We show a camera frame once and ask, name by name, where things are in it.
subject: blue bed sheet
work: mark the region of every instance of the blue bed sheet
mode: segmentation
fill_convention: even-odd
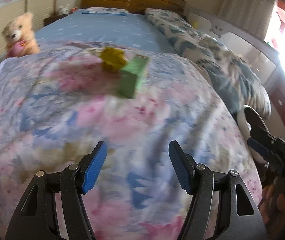
[[[36,38],[48,40],[100,41],[140,50],[176,53],[167,38],[144,15],[73,14],[36,32]]]

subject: metal screw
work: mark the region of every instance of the metal screw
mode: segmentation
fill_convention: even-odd
[[[71,165],[69,165],[69,169],[72,170],[72,171],[76,170],[76,169],[78,169],[78,165],[76,163],[71,164]]]
[[[44,171],[38,171],[37,173],[36,173],[36,176],[37,177],[41,177],[41,176],[44,176]]]
[[[203,164],[197,164],[196,168],[200,171],[203,171],[205,169],[205,166]]]
[[[231,170],[230,171],[231,176],[237,177],[239,175],[238,171]]]

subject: yellow object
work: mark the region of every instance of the yellow object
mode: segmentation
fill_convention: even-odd
[[[106,47],[100,54],[104,61],[103,68],[111,72],[117,72],[127,64],[125,53],[121,49]]]
[[[197,29],[198,23],[199,23],[199,22],[194,21],[194,22],[192,23],[192,27],[193,27],[194,29]]]

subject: patterned quilt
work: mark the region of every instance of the patterned quilt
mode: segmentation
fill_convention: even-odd
[[[258,202],[251,154],[198,67],[176,54],[123,48],[129,59],[137,52],[151,58],[145,83],[127,99],[117,94],[119,75],[102,70],[91,54],[103,46],[40,42],[41,53],[0,63],[0,237],[37,171],[78,163],[100,140],[108,155],[83,197],[98,240],[176,239],[191,198],[170,162],[171,140],[214,171],[239,171]],[[208,235],[217,197],[213,210]]]
[[[258,77],[233,51],[215,38],[191,27],[178,14],[146,9],[145,15],[174,46],[178,54],[205,69],[212,87],[231,114],[249,105],[262,118],[271,114],[268,94]]]

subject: white figurine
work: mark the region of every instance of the white figurine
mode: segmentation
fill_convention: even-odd
[[[68,14],[69,13],[69,4],[66,6],[59,6],[58,15]]]

